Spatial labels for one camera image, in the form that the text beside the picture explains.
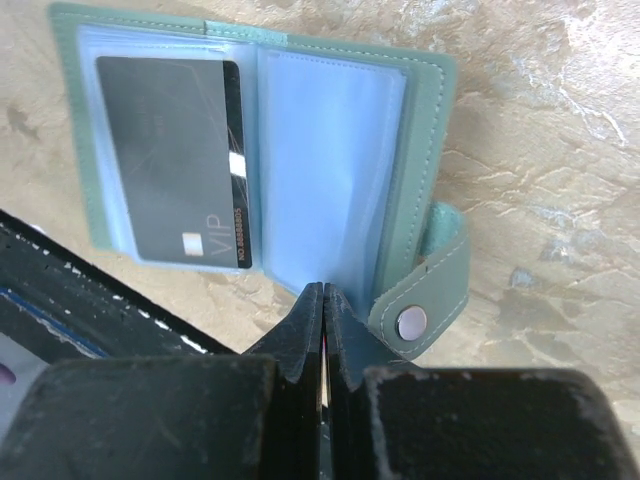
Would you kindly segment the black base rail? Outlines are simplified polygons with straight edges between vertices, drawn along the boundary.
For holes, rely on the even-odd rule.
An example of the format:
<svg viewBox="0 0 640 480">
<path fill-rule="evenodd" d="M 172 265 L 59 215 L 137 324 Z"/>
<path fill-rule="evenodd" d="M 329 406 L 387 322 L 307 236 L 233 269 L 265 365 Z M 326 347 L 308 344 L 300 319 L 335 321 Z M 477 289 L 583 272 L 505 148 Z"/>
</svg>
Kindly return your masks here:
<svg viewBox="0 0 640 480">
<path fill-rule="evenodd" d="M 1 331 L 47 362 L 231 351 L 7 212 Z"/>
</svg>

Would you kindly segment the teal leather card holder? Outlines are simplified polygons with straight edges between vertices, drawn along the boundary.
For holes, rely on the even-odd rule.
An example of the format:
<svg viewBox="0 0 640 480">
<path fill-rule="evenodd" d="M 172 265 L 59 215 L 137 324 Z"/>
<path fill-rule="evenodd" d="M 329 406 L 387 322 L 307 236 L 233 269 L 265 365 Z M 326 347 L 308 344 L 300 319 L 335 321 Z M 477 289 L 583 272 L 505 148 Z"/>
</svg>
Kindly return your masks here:
<svg viewBox="0 0 640 480">
<path fill-rule="evenodd" d="M 294 294 L 331 283 L 358 320 L 410 360 L 464 309 L 467 222 L 432 197 L 456 86 L 450 56 L 63 2 L 49 18 L 95 246 L 147 265 L 256 270 Z M 138 256 L 100 56 L 237 64 L 251 268 Z"/>
</svg>

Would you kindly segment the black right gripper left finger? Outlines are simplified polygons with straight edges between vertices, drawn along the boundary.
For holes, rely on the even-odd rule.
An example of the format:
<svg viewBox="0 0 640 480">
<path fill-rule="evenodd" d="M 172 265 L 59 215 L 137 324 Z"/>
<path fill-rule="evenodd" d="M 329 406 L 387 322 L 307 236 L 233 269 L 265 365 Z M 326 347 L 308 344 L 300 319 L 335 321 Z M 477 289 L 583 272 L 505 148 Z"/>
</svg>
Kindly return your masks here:
<svg viewBox="0 0 640 480">
<path fill-rule="evenodd" d="M 69 360 L 30 387 L 5 479 L 315 479 L 322 288 L 242 355 Z"/>
</svg>

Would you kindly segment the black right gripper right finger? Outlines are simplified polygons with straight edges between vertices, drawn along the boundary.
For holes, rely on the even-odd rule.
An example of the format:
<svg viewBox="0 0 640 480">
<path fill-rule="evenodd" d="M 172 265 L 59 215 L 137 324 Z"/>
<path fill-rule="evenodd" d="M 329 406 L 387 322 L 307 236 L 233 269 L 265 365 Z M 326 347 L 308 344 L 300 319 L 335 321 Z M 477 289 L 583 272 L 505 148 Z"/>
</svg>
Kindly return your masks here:
<svg viewBox="0 0 640 480">
<path fill-rule="evenodd" d="M 576 370 L 421 368 L 324 288 L 338 479 L 631 479 L 610 404 Z"/>
</svg>

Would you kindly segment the black VIP card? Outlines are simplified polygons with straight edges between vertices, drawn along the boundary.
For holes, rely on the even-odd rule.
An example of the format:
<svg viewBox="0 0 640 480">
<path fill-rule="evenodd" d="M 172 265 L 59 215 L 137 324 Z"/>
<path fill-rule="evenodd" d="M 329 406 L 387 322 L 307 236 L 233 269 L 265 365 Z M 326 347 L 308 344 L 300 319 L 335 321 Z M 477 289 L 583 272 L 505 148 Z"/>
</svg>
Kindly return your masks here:
<svg viewBox="0 0 640 480">
<path fill-rule="evenodd" d="M 251 268 L 237 64 L 100 56 L 96 69 L 138 256 Z"/>
</svg>

